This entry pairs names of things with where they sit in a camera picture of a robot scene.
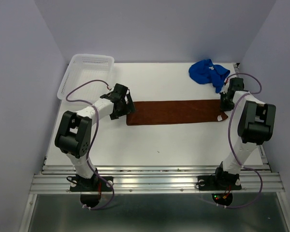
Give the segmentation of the brown towel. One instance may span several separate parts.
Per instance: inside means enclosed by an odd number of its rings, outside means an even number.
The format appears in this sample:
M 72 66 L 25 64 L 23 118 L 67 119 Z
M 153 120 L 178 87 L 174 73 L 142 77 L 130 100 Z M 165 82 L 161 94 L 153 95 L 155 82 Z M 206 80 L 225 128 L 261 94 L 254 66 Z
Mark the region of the brown towel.
M 138 101 L 128 114 L 128 126 L 221 122 L 228 116 L 220 110 L 220 100 Z

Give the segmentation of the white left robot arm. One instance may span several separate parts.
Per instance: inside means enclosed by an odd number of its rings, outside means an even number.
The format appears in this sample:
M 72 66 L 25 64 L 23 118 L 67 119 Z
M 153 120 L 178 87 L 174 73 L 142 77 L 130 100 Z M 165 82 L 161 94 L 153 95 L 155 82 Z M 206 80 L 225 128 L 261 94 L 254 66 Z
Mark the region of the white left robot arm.
M 135 106 L 128 87 L 115 84 L 106 94 L 91 103 L 79 99 L 78 102 L 88 106 L 77 112 L 63 113 L 57 134 L 55 146 L 66 154 L 76 170 L 76 175 L 68 177 L 73 191 L 93 191 L 98 187 L 101 178 L 97 168 L 91 163 L 89 152 L 97 133 L 92 133 L 92 126 L 98 126 L 99 120 L 109 116 L 111 120 L 118 119 L 135 112 Z

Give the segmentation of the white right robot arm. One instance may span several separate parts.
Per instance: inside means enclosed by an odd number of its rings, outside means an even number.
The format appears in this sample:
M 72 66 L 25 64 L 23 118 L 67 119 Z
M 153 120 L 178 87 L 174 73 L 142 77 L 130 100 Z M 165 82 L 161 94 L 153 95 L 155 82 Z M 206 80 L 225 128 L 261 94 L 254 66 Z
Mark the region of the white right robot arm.
M 251 153 L 272 138 L 276 106 L 256 99 L 245 91 L 244 80 L 229 80 L 226 93 L 220 94 L 220 109 L 231 111 L 228 124 L 228 142 L 231 152 L 221 162 L 213 176 L 215 187 L 240 187 L 239 174 Z

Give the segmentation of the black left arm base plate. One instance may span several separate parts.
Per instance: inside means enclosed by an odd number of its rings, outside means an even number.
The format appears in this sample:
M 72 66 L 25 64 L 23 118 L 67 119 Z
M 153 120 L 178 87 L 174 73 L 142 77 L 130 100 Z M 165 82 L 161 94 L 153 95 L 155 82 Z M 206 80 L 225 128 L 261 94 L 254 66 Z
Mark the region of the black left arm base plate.
M 93 176 L 91 179 L 83 178 L 79 175 L 68 176 L 66 180 L 70 183 L 70 192 L 111 192 L 110 184 L 113 183 L 112 176 L 106 176 L 106 184 L 97 176 Z

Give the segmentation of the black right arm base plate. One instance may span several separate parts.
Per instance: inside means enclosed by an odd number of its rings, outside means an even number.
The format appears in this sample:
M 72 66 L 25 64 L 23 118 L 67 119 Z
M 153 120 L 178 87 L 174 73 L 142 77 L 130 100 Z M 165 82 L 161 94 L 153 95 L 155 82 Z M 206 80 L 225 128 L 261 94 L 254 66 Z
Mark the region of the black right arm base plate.
M 200 191 L 223 191 L 223 190 L 241 190 L 242 186 L 239 181 L 239 175 L 235 175 L 234 178 L 218 178 L 215 175 L 200 175 L 198 179 L 198 188 Z

